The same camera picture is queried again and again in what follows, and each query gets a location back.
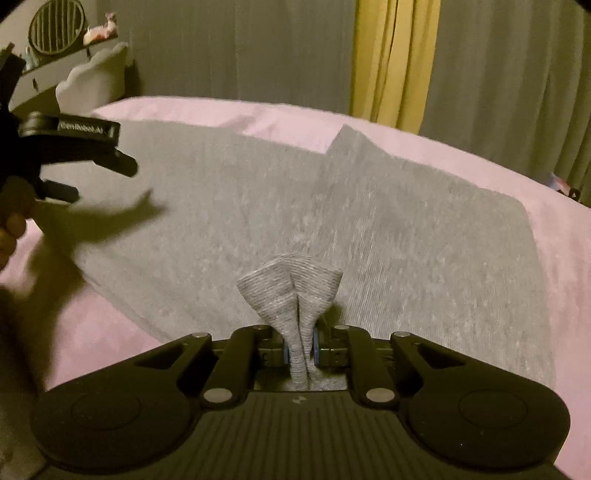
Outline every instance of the wall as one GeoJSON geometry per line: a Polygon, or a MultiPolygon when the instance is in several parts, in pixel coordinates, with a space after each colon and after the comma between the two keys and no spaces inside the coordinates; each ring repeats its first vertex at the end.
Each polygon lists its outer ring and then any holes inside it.
{"type": "MultiPolygon", "coordinates": [[[[104,17],[98,20],[96,0],[79,0],[84,8],[86,20],[94,26],[98,22],[104,23],[104,17]]],[[[25,0],[0,24],[0,48],[14,43],[13,52],[19,54],[29,45],[29,25],[33,16],[46,0],[25,0]]]]}

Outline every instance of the black robotic device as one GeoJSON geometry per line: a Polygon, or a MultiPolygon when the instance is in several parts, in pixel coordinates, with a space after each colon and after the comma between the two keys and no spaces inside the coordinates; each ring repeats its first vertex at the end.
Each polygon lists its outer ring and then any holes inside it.
{"type": "MultiPolygon", "coordinates": [[[[42,165],[92,160],[135,174],[115,148],[116,122],[9,113],[23,66],[10,47],[0,53],[0,187],[20,177],[40,199],[75,201],[76,189],[40,178],[42,165]]],[[[566,478],[553,462],[569,412],[543,385],[408,332],[372,339],[321,321],[313,353],[347,374],[348,390],[256,390],[257,371],[288,365],[267,325],[228,340],[187,335],[59,385],[31,418],[50,464],[37,478],[566,478]]]]}

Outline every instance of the pink stuffed animal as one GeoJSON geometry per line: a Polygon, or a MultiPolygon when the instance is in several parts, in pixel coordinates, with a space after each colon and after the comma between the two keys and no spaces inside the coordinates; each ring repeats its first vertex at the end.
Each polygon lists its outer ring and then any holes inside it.
{"type": "Polygon", "coordinates": [[[117,17],[114,13],[105,14],[107,19],[106,24],[99,25],[98,27],[90,28],[84,34],[83,43],[84,45],[90,45],[100,40],[106,40],[107,38],[117,36],[117,17]]]}

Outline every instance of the pink bed sheet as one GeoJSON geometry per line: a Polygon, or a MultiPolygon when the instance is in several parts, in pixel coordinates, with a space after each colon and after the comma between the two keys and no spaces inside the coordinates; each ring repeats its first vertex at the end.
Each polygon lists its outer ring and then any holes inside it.
{"type": "MultiPolygon", "coordinates": [[[[115,120],[229,128],[320,153],[348,124],[392,155],[518,199],[528,212],[546,276],[554,389],[571,414],[570,434],[556,465],[576,480],[591,479],[591,209],[475,155],[344,115],[289,105],[170,97],[123,100],[97,113],[115,120]]],[[[0,275],[19,305],[19,336],[40,388],[49,389],[159,344],[87,285],[70,263],[43,244],[42,237],[31,221],[15,257],[0,275]]]]}

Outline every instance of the silver screw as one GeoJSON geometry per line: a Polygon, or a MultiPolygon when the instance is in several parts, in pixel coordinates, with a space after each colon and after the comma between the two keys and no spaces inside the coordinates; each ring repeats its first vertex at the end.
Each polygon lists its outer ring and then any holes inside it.
{"type": "Polygon", "coordinates": [[[232,398],[232,392],[227,388],[210,388],[203,394],[203,398],[210,403],[224,403],[232,398]]]}
{"type": "Polygon", "coordinates": [[[372,388],[368,390],[365,397],[374,403],[387,403],[396,397],[396,393],[389,388],[372,388]]]}

